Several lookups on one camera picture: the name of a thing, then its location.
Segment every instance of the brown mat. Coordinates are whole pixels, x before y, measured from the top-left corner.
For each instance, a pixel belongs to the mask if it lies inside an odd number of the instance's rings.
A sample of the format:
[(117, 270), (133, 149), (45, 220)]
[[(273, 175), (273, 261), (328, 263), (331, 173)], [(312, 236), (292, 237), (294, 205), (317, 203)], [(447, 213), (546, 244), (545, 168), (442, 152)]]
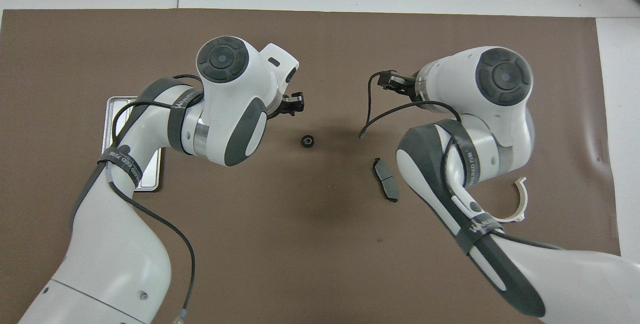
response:
[[(531, 161), (472, 194), (496, 215), (517, 203), (508, 233), (619, 254), (595, 20), (483, 15), (266, 10), (5, 10), (0, 43), (0, 322), (19, 320), (60, 265), (69, 215), (100, 154), (105, 103), (163, 76), (194, 73), (199, 47), (237, 35), (274, 42), (300, 61), (289, 92), (306, 110), (267, 126), (256, 154), (227, 169), (166, 150), (162, 187), (137, 194), (192, 240), (198, 260), (192, 323), (538, 323), (513, 310), (402, 181), (395, 148), (412, 126), (443, 116), (417, 108), (358, 140), (371, 73), (413, 73), (482, 45), (530, 62)], [(373, 89), (373, 114), (405, 103)], [(300, 146), (311, 134), (316, 144)], [(387, 202), (371, 171), (397, 174)], [(155, 318), (170, 323), (186, 292), (189, 256), (144, 218), (173, 266)]]

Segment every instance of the velcro strap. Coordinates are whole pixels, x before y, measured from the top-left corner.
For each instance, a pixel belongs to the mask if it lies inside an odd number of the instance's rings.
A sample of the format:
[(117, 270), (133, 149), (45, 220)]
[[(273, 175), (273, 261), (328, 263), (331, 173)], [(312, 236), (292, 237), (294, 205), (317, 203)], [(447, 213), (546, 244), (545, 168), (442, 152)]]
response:
[(183, 147), (183, 123), (185, 122), (185, 115), (187, 108), (198, 103), (202, 99), (202, 90), (190, 88), (185, 90), (178, 99), (173, 102), (169, 110), (169, 123), (166, 127), (166, 134), (169, 138), (169, 145), (176, 151), (187, 153), (185, 147)]
[(464, 187), (473, 187), (480, 180), (480, 159), (467, 130), (453, 119), (444, 119), (436, 124), (454, 138), (464, 164)]
[(112, 162), (117, 165), (130, 176), (131, 181), (137, 187), (140, 179), (142, 179), (142, 169), (135, 162), (135, 159), (128, 155), (129, 151), (129, 146), (108, 147), (98, 159), (98, 163)]
[(455, 242), (468, 255), (480, 238), (498, 228), (502, 228), (502, 226), (492, 215), (489, 213), (478, 214), (460, 227), (460, 231), (455, 235)]

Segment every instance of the small black wheel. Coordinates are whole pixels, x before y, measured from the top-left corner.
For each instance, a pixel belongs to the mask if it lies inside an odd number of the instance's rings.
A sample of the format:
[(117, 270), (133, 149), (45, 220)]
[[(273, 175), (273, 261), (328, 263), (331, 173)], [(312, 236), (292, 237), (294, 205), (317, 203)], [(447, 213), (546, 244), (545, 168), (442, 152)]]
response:
[(302, 144), (302, 147), (311, 148), (316, 143), (316, 140), (313, 138), (314, 136), (312, 135), (306, 135), (302, 137), (302, 139), (300, 140), (300, 144)]

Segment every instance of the silver metal tray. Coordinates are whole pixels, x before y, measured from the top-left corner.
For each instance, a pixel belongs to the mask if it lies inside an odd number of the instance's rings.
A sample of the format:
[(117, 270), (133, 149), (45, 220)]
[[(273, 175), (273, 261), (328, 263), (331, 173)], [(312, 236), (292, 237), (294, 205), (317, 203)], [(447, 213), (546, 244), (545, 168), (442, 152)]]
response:
[[(104, 134), (102, 139), (102, 151), (101, 154), (109, 147), (112, 143), (112, 122), (114, 121), (114, 116), (118, 111), (125, 106), (129, 102), (133, 102), (137, 97), (111, 97), (107, 101), (107, 112), (104, 119)], [(124, 112), (120, 118), (118, 118), (118, 123), (116, 124), (116, 131), (120, 131), (122, 126), (124, 126), (127, 118), (131, 115), (131, 110), (133, 108), (129, 108)], [(160, 159), (161, 159), (162, 150), (158, 149), (153, 156), (151, 157), (151, 161), (149, 165), (146, 167), (144, 172), (142, 173), (142, 180), (135, 188), (136, 192), (152, 192), (158, 189), (158, 185), (160, 185)]]

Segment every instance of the robotic arm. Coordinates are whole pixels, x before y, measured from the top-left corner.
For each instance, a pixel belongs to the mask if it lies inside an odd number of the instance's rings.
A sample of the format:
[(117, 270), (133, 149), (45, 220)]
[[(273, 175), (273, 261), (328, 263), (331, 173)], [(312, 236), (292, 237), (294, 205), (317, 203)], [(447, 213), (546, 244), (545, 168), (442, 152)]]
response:
[[(218, 37), (201, 47), (196, 66), (203, 93), (162, 78), (138, 96), (78, 199), (62, 264), (21, 324), (150, 323), (171, 267), (130, 204), (153, 153), (171, 146), (230, 167), (256, 151), (267, 118), (304, 109), (302, 93), (284, 95), (298, 61), (274, 44), (258, 52), (240, 38)], [(185, 318), (189, 294), (176, 323)]]
[(411, 99), (447, 103), (461, 115), (411, 128), (396, 152), (411, 189), (429, 205), (498, 293), (548, 324), (640, 322), (640, 265), (618, 256), (564, 251), (507, 235), (466, 188), (518, 169), (534, 130), (526, 101), (528, 63), (514, 51), (480, 47), (436, 60), (414, 76), (387, 71), (378, 84)]

